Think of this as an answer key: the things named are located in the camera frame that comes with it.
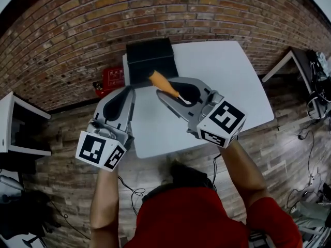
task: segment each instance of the black box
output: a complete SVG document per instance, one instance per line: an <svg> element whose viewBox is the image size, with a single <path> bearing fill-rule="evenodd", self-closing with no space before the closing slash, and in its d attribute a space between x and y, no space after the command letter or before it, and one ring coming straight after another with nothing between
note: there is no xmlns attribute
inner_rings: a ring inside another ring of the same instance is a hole
<svg viewBox="0 0 331 248"><path fill-rule="evenodd" d="M154 70L165 78L178 77L169 38L128 44L126 52L130 85L135 88L152 85L148 77Z"/></svg>

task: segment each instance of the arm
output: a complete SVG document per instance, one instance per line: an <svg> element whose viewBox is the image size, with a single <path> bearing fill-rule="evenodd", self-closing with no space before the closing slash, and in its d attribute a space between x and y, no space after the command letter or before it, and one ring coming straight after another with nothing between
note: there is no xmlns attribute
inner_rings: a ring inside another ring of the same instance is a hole
<svg viewBox="0 0 331 248"><path fill-rule="evenodd" d="M100 169L90 212L90 248L118 248L118 180Z"/></svg>
<svg viewBox="0 0 331 248"><path fill-rule="evenodd" d="M260 198L270 197L261 172L238 141L232 141L226 149L219 147L219 150L246 209Z"/></svg>
<svg viewBox="0 0 331 248"><path fill-rule="evenodd" d="M253 160L237 141L219 148L230 177L247 210L247 225L267 233L279 248L302 247L298 227L274 201L265 180Z"/></svg>

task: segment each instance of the white table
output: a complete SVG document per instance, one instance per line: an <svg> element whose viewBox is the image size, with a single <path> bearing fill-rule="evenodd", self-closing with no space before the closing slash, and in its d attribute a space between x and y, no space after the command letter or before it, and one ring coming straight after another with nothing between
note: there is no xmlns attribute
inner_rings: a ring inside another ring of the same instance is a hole
<svg viewBox="0 0 331 248"><path fill-rule="evenodd" d="M15 151L42 156L50 156L50 151L35 150L11 144L12 114L15 104L46 119L51 118L51 115L26 103L25 101L14 96L13 92L10 92L0 100L0 152Z"/></svg>
<svg viewBox="0 0 331 248"><path fill-rule="evenodd" d="M179 76L197 78L248 114L242 131L274 119L260 80L236 41L208 41L172 45ZM125 83L129 68L123 56ZM188 149L207 141L186 133L187 122L177 118L156 95L156 87L136 89L131 122L139 158Z"/></svg>

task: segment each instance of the red shirt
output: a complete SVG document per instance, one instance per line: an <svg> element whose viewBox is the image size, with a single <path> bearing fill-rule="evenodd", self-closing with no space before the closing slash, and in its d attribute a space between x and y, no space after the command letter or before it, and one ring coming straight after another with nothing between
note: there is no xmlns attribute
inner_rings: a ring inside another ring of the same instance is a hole
<svg viewBox="0 0 331 248"><path fill-rule="evenodd" d="M246 248L250 229L268 234L276 247L303 245L297 226L272 198L261 198L248 208L246 226L228 218L213 190L178 188L142 205L135 236L125 248Z"/></svg>

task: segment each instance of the black cable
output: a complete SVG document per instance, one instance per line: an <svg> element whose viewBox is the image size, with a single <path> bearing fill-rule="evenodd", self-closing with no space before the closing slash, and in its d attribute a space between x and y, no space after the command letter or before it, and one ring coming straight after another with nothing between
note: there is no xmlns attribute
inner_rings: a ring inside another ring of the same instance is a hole
<svg viewBox="0 0 331 248"><path fill-rule="evenodd" d="M133 211L136 215L138 215L138 212L136 211L136 208L134 207L133 204L133 195L137 195L137 196L144 196L144 193L146 192L146 189L144 188L138 188L136 190L133 190L131 187L129 187L127 184L124 183L123 178L121 176L118 176L119 180L122 182L122 184L129 190L131 190L132 194L131 194L131 204L132 204L132 208Z"/></svg>
<svg viewBox="0 0 331 248"><path fill-rule="evenodd" d="M217 173L217 163L216 163L216 159L219 158L222 154L220 153L219 155L217 155L214 160L213 160L213 165L214 165L214 177L213 177L213 187L215 189L215 191L217 192L217 188L215 186L215 179L216 179L216 173Z"/></svg>
<svg viewBox="0 0 331 248"><path fill-rule="evenodd" d="M307 127L303 128L300 130L299 134L297 135L298 138L303 141L307 138L309 132L311 132L311 135L312 135L312 146L311 146L311 149L310 149L310 152L309 152L309 157L308 157L308 173L309 173L309 177L312 176L312 173L310 172L310 168L309 168L309 163L310 163L310 157L311 157L311 153L312 153L312 150L314 148L314 145L315 145L315 137L314 137L314 133L313 131L309 130L306 135L303 137L301 136L302 132L306 129L308 129L311 125L316 125L317 123L319 122L319 120L316 120L315 122L311 122ZM320 184L319 184L319 188L318 190L320 189L320 186L321 186L321 174L319 173L319 170L317 169L317 173L320 175ZM296 191L296 192L302 192L303 190L305 190L306 188L310 187L310 185L306 186L304 189L302 190L298 190L298 189L293 189L290 193L289 193L289 196L288 196L288 199L287 199L287 202L286 202L286 207L289 208L288 204L289 204L289 199L290 199L290 196L291 194ZM310 191L310 192L307 192L307 193L314 193L316 194L316 196L318 197L318 194L315 192L315 191ZM291 207L291 210L292 208L299 202L300 200L298 200L292 207Z"/></svg>
<svg viewBox="0 0 331 248"><path fill-rule="evenodd" d="M312 135L312 146L311 146L311 149L310 149L310 152L309 152L309 157L308 157L308 173L309 173L309 177L311 177L311 176L312 176L312 173L310 172L309 163L310 163L311 153L312 153L312 150L313 150L314 145L315 145L315 137L314 137L314 133L313 133L313 131L311 131L311 130L309 130L309 131L306 133L306 136L304 136L304 137L301 136L302 131L303 131L303 130L306 130L308 127L304 128L304 129L302 129L302 130L300 131L300 133L298 134L298 138L299 138L299 140L303 141L303 140L305 140L305 139L307 138L309 132L310 132L311 135Z"/></svg>
<svg viewBox="0 0 331 248"><path fill-rule="evenodd" d="M90 238L88 236L86 236L85 234L81 233L79 230L77 230L75 227L73 227L68 221L67 221L67 218L68 218L68 215L67 214L64 214L62 215L62 213L59 211L59 209L55 206L55 204L51 201L50 199L50 202L53 204L54 208L57 210L58 214L60 214L61 217L63 217L66 221L66 223L68 223L68 225L73 228L75 231L79 232L81 235L83 235L86 239L90 240Z"/></svg>

